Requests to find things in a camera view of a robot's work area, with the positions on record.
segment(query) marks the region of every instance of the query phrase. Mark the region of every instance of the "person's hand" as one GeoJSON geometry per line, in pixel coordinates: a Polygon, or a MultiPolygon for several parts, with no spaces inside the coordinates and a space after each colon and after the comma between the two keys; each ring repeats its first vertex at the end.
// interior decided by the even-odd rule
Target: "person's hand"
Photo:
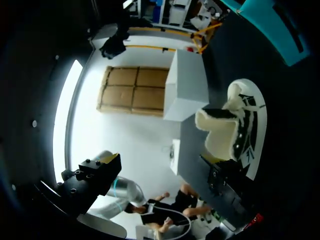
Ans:
{"type": "Polygon", "coordinates": [[[164,220],[164,225],[172,225],[174,224],[174,221],[170,218],[170,217],[167,217],[166,220],[164,220]]]}
{"type": "Polygon", "coordinates": [[[170,193],[169,193],[169,192],[165,192],[165,193],[163,194],[163,196],[164,196],[165,198],[168,198],[168,197],[170,197],[170,193]]]}

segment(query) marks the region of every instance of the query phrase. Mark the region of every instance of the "bright light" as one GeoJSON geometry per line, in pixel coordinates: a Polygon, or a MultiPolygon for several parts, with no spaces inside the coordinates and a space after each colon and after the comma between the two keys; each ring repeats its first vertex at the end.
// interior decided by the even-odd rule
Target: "bright light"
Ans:
{"type": "Polygon", "coordinates": [[[126,0],[123,3],[123,9],[126,9],[130,4],[132,4],[134,2],[134,0],[126,0]]]}
{"type": "Polygon", "coordinates": [[[83,67],[75,60],[62,88],[53,128],[53,165],[56,182],[63,182],[61,172],[66,169],[65,141],[71,100],[83,67]]]}

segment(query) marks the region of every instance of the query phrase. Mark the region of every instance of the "white box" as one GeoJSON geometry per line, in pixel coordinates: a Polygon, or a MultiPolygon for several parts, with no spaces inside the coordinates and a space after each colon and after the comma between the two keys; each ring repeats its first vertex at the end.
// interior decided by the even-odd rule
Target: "white box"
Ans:
{"type": "Polygon", "coordinates": [[[165,82],[163,119],[182,122],[208,104],[208,82],[201,55],[177,49],[165,82]]]}
{"type": "Polygon", "coordinates": [[[172,6],[170,8],[169,24],[182,24],[185,21],[186,9],[172,6]]]}

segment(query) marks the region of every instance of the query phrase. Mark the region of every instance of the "cardboard box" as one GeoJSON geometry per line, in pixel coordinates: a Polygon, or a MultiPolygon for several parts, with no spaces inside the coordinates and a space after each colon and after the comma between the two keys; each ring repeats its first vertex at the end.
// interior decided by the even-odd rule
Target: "cardboard box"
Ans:
{"type": "Polygon", "coordinates": [[[136,109],[163,110],[165,90],[153,87],[136,87],[132,107],[136,109]]]}
{"type": "Polygon", "coordinates": [[[133,86],[108,86],[103,93],[103,105],[131,107],[134,94],[133,86]]]}
{"type": "Polygon", "coordinates": [[[108,67],[96,109],[163,116],[167,75],[166,68],[108,67]]]}
{"type": "Polygon", "coordinates": [[[141,68],[136,79],[137,86],[165,88],[168,70],[141,68]]]}
{"type": "Polygon", "coordinates": [[[108,85],[133,86],[137,72],[137,68],[114,68],[108,76],[108,85]]]}

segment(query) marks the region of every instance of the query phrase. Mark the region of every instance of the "white cable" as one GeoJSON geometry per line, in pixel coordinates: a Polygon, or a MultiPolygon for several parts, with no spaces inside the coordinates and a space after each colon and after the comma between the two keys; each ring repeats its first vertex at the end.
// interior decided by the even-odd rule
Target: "white cable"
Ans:
{"type": "Polygon", "coordinates": [[[189,228],[188,228],[187,231],[185,231],[184,234],[182,234],[182,235],[180,235],[180,236],[177,236],[177,237],[174,237],[174,238],[169,238],[169,239],[166,239],[166,240],[176,240],[176,239],[180,239],[180,238],[184,237],[185,235],[187,235],[187,233],[190,232],[190,230],[191,230],[191,220],[190,220],[187,216],[183,215],[183,214],[182,214],[181,212],[179,212],[179,211],[175,211],[175,210],[171,210],[171,209],[166,209],[166,208],[162,208],[162,207],[158,207],[158,206],[153,206],[153,207],[156,208],[156,209],[161,209],[161,210],[170,211],[170,212],[173,212],[173,213],[180,214],[180,215],[184,216],[184,217],[188,220],[188,222],[189,222],[189,228]]]}

